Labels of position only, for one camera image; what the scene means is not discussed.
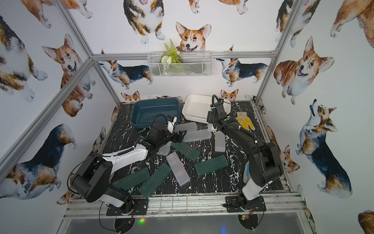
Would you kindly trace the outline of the clear pencil case with pens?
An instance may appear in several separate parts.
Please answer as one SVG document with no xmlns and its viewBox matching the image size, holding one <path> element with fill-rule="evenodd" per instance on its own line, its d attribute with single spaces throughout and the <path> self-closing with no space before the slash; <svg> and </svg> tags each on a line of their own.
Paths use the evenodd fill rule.
<svg viewBox="0 0 374 234">
<path fill-rule="evenodd" d="M 184 168 L 183 163 L 179 159 L 178 155 L 173 152 L 166 156 L 167 162 L 180 186 L 184 186 L 190 182 L 190 177 Z"/>
</svg>

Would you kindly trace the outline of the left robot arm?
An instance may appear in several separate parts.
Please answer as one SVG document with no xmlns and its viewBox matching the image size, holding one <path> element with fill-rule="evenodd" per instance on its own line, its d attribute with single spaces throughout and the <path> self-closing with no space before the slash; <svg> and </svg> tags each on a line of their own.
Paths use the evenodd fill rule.
<svg viewBox="0 0 374 234">
<path fill-rule="evenodd" d="M 101 201 L 129 213 L 133 207 L 132 196 L 123 189 L 110 183 L 114 173 L 132 163 L 143 161 L 149 153 L 156 153 L 168 142 L 180 143 L 187 131 L 174 132 L 164 124 L 151 126 L 148 134 L 134 146 L 109 154 L 90 153 L 78 164 L 78 169 L 69 185 L 91 203 Z"/>
</svg>

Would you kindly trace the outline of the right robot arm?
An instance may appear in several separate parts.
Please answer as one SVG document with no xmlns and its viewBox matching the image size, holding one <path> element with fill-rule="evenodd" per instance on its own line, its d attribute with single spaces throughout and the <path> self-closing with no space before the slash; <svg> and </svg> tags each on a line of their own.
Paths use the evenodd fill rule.
<svg viewBox="0 0 374 234">
<path fill-rule="evenodd" d="M 260 193 L 284 174 L 281 165 L 280 150 L 275 143 L 258 141 L 255 135 L 229 117 L 224 109 L 224 101 L 212 101 L 207 122 L 234 140 L 248 156 L 248 175 L 242 194 L 246 201 L 255 200 Z"/>
</svg>

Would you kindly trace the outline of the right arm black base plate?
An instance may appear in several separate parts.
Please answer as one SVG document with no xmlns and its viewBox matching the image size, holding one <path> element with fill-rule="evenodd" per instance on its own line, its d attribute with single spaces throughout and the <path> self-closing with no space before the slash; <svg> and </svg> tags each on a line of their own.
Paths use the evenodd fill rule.
<svg viewBox="0 0 374 234">
<path fill-rule="evenodd" d="M 223 207 L 227 209 L 228 213 L 249 213 L 252 210 L 255 212 L 266 211 L 265 201 L 262 196 L 258 196 L 254 200 L 247 200 L 243 195 L 225 197 Z"/>
</svg>

